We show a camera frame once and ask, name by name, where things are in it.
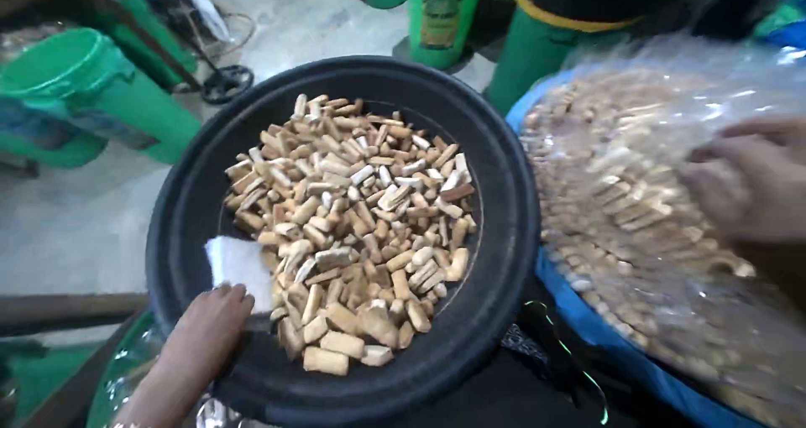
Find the concrete floor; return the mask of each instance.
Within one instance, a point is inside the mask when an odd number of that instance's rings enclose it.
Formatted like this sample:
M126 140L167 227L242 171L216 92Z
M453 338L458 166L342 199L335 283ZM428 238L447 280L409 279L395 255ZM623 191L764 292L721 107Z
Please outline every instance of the concrete floor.
M246 13L254 36L221 64L240 62L262 81L322 58L391 55L408 35L407 5L375 10L361 0L215 0ZM480 55L455 73L477 90L492 77ZM202 119L215 110L196 95L183 103ZM152 207L169 166L109 144L94 162L72 170L43 168L39 178L0 174L0 288L5 294L142 292ZM109 330L48 336L96 339Z

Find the plastic wrap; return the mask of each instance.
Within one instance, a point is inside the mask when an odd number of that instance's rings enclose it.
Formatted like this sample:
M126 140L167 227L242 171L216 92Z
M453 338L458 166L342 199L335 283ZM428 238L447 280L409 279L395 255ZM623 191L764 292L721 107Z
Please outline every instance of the plastic wrap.
M806 425L806 322L720 244L677 180L690 150L759 114L806 114L802 52L679 36L577 55L526 114L544 251L623 337L769 425ZM747 200L741 175L732 196Z

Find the finger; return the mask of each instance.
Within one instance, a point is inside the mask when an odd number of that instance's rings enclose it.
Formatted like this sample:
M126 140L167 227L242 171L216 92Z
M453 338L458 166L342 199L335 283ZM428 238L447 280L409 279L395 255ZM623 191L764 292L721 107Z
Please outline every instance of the finger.
M752 135L715 140L708 151L738 168L750 186L758 190L765 189L776 173L791 166L780 146Z
M680 172L680 180L691 193L705 217L719 229L730 230L744 214L733 199L725 181L706 168L688 166Z
M236 286L232 287L232 292L230 293L230 297L235 300L242 300L244 296L247 294L247 287L239 283Z
M778 143L779 141L785 141L785 136L797 130L802 124L802 120L793 117L755 117L729 125L720 132L720 135L725 138L731 138L758 134Z
M255 308L255 297L251 294L247 294L243 297L243 301L241 302L241 306L244 310L246 310L247 314L251 313L251 310Z
M224 296L227 296L227 293L229 293L231 289L232 287L230 286L230 284L224 282L220 284L218 287L213 288L212 294L216 297L223 298Z
M691 154L688 156L689 162L694 163L703 163L709 162L711 160L718 159L717 155L713 154L711 150L711 144L700 146L699 148L694 148L691 150Z

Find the hand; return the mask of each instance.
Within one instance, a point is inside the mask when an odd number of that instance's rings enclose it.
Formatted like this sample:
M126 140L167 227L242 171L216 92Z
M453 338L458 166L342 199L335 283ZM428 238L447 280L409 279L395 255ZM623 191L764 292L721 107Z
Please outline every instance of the hand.
M235 349L255 305L246 292L242 284L224 284L196 297L115 423L179 426Z
M223 284L198 295L176 322L158 363L212 381L235 349L255 305L246 292L242 284Z
M806 242L806 121L768 118L731 126L691 154L692 162L713 159L739 170L751 191L743 206L713 173L682 172L681 180L721 235L756 243Z

